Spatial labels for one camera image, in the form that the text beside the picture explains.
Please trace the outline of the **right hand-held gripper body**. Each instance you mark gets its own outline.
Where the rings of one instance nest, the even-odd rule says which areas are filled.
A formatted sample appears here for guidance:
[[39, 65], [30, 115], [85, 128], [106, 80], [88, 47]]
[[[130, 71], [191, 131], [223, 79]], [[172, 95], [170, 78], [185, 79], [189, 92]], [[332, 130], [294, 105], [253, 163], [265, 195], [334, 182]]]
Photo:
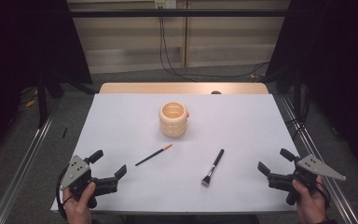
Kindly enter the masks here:
[[280, 175], [270, 172], [267, 176], [268, 186], [270, 188], [287, 191], [286, 202], [289, 205], [294, 205], [299, 199], [300, 195], [292, 185], [294, 179], [301, 182], [309, 192], [317, 190], [317, 176], [332, 177], [337, 180], [345, 181], [346, 177], [336, 170], [320, 161], [312, 154], [304, 158], [298, 157], [298, 161], [294, 162], [295, 170], [289, 175]]

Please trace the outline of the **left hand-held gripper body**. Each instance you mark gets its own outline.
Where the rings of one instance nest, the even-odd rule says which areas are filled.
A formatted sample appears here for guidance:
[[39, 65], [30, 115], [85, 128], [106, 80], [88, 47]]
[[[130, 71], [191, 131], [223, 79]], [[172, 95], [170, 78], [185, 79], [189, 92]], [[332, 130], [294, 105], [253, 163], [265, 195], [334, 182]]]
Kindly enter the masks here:
[[117, 191], [118, 180], [113, 177], [96, 178], [91, 176], [89, 158], [82, 159], [74, 155], [69, 161], [63, 180], [60, 184], [60, 190], [69, 189], [74, 196], [80, 198], [85, 188], [90, 182], [96, 184], [96, 189], [93, 196], [89, 199], [88, 208], [95, 208], [97, 206], [97, 196], [114, 193]]

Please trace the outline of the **thin black orange-tipped brush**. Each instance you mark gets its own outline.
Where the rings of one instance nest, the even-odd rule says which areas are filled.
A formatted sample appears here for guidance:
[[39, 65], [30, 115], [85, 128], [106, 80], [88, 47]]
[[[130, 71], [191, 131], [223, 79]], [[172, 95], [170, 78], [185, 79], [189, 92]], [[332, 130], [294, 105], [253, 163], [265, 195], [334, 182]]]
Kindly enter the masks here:
[[151, 155], [147, 156], [146, 158], [142, 159], [141, 161], [135, 163], [135, 166], [138, 166], [138, 165], [140, 165], [140, 164], [142, 164], [142, 163], [144, 163], [144, 162], [146, 162], [146, 161], [148, 161], [148, 160], [150, 160], [150, 159], [156, 157], [158, 154], [160, 154], [160, 153], [162, 153], [163, 151], [167, 150], [168, 148], [172, 147], [172, 145], [173, 145], [173, 144], [169, 144], [169, 145], [167, 145], [167, 146], [165, 146], [165, 147], [159, 149], [158, 151], [152, 153]]

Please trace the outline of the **black makeup brush silver ferrule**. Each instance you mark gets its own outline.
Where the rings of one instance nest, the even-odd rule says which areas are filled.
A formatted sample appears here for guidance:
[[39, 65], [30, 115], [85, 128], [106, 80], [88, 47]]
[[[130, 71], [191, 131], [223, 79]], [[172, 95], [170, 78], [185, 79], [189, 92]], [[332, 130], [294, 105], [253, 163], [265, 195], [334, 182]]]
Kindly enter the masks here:
[[208, 172], [208, 174], [201, 180], [201, 185], [204, 187], [208, 187], [210, 185], [211, 182], [211, 178], [213, 175], [213, 172], [215, 170], [215, 168], [217, 167], [217, 164], [220, 162], [222, 156], [224, 155], [225, 150], [221, 149], [217, 155], [217, 157], [215, 158], [214, 162], [213, 162], [213, 166], [211, 167], [210, 171]]

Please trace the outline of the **cream ribbed cup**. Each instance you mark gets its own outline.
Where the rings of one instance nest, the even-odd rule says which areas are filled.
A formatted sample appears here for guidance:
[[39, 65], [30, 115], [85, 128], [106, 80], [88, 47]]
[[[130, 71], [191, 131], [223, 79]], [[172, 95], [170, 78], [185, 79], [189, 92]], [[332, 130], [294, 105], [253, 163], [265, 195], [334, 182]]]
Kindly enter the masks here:
[[158, 113], [159, 128], [165, 135], [177, 138], [187, 129], [189, 112], [178, 102], [169, 102], [161, 107]]

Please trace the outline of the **person's left hand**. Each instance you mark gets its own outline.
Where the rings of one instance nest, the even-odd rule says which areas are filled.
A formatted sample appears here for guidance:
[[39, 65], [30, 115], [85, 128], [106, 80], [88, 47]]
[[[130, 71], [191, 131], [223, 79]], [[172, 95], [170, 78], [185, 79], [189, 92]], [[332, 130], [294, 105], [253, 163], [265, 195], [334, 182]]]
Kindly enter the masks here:
[[75, 199], [69, 189], [63, 191], [64, 209], [69, 224], [91, 224], [91, 213], [88, 208], [89, 199], [93, 196], [96, 184], [90, 182], [79, 199]]

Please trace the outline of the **person's right hand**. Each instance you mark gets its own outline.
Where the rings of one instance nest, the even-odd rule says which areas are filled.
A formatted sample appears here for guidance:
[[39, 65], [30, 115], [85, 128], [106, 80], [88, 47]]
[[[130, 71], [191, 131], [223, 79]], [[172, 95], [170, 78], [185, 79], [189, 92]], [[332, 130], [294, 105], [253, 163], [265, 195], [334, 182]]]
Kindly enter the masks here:
[[325, 214], [325, 197], [322, 178], [317, 176], [317, 190], [309, 190], [298, 180], [293, 180], [292, 185], [299, 193], [300, 198], [296, 202], [296, 210], [299, 222], [321, 222], [327, 220]]

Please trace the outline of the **white table mat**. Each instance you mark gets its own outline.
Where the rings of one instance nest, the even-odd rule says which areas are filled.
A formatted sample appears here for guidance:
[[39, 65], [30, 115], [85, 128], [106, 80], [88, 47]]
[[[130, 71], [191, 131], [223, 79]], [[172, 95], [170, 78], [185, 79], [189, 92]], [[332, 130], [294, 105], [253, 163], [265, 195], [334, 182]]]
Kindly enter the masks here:
[[[177, 138], [159, 128], [159, 110], [169, 102], [189, 112], [186, 132]], [[117, 192], [98, 198], [100, 212], [228, 214], [290, 210], [285, 192], [270, 188], [257, 169], [261, 161], [274, 173], [292, 173], [282, 148], [296, 151], [270, 94], [105, 93], [93, 100], [75, 154], [103, 152], [91, 166], [98, 178], [127, 165]], [[221, 149], [224, 155], [204, 187], [201, 180]]]

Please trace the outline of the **black metal stand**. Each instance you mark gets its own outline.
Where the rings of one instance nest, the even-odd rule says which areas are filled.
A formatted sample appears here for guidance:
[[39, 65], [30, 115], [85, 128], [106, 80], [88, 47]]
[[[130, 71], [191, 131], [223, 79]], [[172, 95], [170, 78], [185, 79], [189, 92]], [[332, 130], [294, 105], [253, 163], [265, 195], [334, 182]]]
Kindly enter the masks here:
[[47, 118], [48, 118], [48, 105], [46, 99], [46, 87], [43, 76], [40, 75], [37, 80], [37, 99], [39, 106], [39, 124], [38, 127], [41, 128]]

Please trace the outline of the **wooden table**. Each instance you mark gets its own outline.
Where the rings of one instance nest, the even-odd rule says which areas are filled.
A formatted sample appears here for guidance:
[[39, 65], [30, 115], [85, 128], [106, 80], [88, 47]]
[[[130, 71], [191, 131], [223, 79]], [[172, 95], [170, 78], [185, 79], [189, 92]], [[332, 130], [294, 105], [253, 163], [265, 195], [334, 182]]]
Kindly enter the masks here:
[[268, 94], [263, 83], [234, 82], [110, 82], [100, 93], [162, 93], [162, 94]]

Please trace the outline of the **dark curtain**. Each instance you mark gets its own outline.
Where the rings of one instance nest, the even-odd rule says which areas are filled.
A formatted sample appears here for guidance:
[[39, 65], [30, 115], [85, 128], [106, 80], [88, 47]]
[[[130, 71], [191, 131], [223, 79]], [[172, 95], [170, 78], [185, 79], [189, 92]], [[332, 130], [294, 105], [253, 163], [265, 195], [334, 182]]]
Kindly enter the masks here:
[[296, 75], [358, 160], [358, 0], [290, 0], [267, 76]]
[[0, 0], [0, 139], [39, 80], [52, 95], [60, 82], [92, 82], [67, 0]]

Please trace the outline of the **black horizontal bar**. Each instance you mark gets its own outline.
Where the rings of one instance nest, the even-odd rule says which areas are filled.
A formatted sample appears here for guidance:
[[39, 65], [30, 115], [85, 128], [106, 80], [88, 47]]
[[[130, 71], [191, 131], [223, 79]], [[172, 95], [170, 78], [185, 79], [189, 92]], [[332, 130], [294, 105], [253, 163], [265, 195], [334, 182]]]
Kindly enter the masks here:
[[124, 17], [285, 17], [283, 9], [133, 9], [133, 10], [80, 10], [70, 11], [74, 18]]

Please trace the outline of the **metal floor rail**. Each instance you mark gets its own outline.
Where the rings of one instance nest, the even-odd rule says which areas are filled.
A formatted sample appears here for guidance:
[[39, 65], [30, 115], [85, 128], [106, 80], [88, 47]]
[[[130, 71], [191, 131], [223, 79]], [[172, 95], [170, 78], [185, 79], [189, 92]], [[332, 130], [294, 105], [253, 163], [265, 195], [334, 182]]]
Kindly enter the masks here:
[[34, 136], [34, 139], [31, 145], [28, 147], [27, 152], [21, 161], [21, 165], [18, 168], [16, 174], [11, 179], [10, 184], [5, 191], [3, 197], [0, 200], [0, 224], [5, 224], [7, 217], [14, 205], [14, 202], [18, 198], [18, 195], [21, 191], [22, 185], [30, 172], [31, 166], [34, 163], [34, 159], [41, 148], [46, 135], [48, 133], [49, 127], [54, 120], [55, 114], [51, 113], [47, 120], [42, 124], [40, 128], [37, 129], [37, 132]]
[[[293, 103], [287, 96], [282, 97], [282, 104], [286, 110], [287, 115], [290, 118], [290, 124], [292, 124], [296, 129], [296, 134], [300, 137], [302, 144], [307, 150], [308, 154], [312, 154], [317, 159], [323, 161], [323, 156], [320, 151], [314, 144], [310, 134], [305, 127], [305, 125], [298, 121], [297, 116], [295, 115], [295, 109]], [[354, 211], [351, 208], [349, 201], [346, 196], [340, 189], [337, 181], [332, 177], [324, 178], [324, 185], [331, 195], [331, 200], [335, 204], [338, 212], [341, 214], [343, 222], [345, 224], [358, 224], [358, 218], [354, 214]]]

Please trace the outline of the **white wall socket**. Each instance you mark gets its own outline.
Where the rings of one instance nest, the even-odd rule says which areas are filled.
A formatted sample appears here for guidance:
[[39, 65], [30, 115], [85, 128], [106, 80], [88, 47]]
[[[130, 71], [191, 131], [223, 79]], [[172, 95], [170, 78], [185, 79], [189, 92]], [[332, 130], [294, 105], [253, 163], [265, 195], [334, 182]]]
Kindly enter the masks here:
[[156, 9], [176, 9], [176, 0], [154, 0]]

